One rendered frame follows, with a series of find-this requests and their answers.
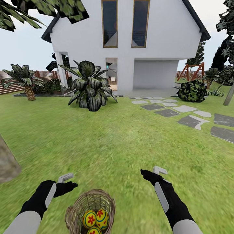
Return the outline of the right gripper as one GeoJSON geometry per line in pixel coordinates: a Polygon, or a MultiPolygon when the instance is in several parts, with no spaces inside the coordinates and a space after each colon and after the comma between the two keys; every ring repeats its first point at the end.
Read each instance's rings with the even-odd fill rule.
{"type": "Polygon", "coordinates": [[[155,176],[159,176],[162,178],[162,176],[158,175],[158,174],[155,174],[155,173],[152,173],[148,170],[143,170],[141,169],[141,174],[144,175],[143,178],[150,181],[151,184],[152,184],[152,179],[155,177],[155,176]]]}

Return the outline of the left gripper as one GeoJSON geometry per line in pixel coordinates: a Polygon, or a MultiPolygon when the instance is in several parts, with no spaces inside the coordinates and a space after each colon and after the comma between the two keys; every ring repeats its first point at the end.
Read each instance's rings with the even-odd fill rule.
{"type": "Polygon", "coordinates": [[[75,187],[78,187],[77,183],[72,183],[72,181],[67,182],[67,183],[59,183],[61,185],[61,192],[59,193],[59,195],[54,196],[54,198],[58,197],[58,196],[62,196],[65,193],[68,193],[70,191],[72,191],[75,187]]]}

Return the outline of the wicker basket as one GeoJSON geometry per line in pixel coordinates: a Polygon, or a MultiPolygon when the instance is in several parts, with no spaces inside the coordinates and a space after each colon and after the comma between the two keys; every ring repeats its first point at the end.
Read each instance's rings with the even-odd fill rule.
{"type": "Polygon", "coordinates": [[[69,206],[66,210],[65,215],[65,222],[66,227],[69,230],[70,234],[84,234],[84,226],[82,222],[83,214],[87,210],[92,210],[96,214],[99,210],[104,209],[109,216],[109,223],[107,226],[107,230],[104,232],[102,230],[102,234],[110,234],[112,229],[112,224],[114,223],[114,216],[116,213],[116,202],[113,201],[112,198],[106,191],[101,189],[92,189],[81,194],[78,199],[75,201],[73,206],[69,206]],[[81,199],[87,197],[87,203],[81,199]],[[83,209],[84,206],[87,206],[86,209],[83,209]],[[74,215],[76,216],[75,220],[73,221],[74,215]],[[78,224],[78,219],[80,223],[78,224]]]}

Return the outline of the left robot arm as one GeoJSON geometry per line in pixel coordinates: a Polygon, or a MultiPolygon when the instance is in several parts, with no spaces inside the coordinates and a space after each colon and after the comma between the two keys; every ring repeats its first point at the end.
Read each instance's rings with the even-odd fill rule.
{"type": "Polygon", "coordinates": [[[62,196],[78,187],[78,184],[72,181],[65,183],[73,177],[73,173],[68,173],[59,177],[58,184],[51,180],[41,182],[36,192],[23,204],[20,213],[3,234],[36,234],[52,198],[62,196]]]}

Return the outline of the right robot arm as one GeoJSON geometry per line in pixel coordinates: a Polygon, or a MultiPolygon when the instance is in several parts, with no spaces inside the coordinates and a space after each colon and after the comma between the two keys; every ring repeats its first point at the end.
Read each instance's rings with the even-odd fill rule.
{"type": "Polygon", "coordinates": [[[154,166],[152,172],[141,169],[143,178],[154,186],[173,234],[203,234],[194,222],[185,203],[174,192],[172,183],[160,176],[159,173],[167,174],[167,171],[159,166],[154,166]]]}

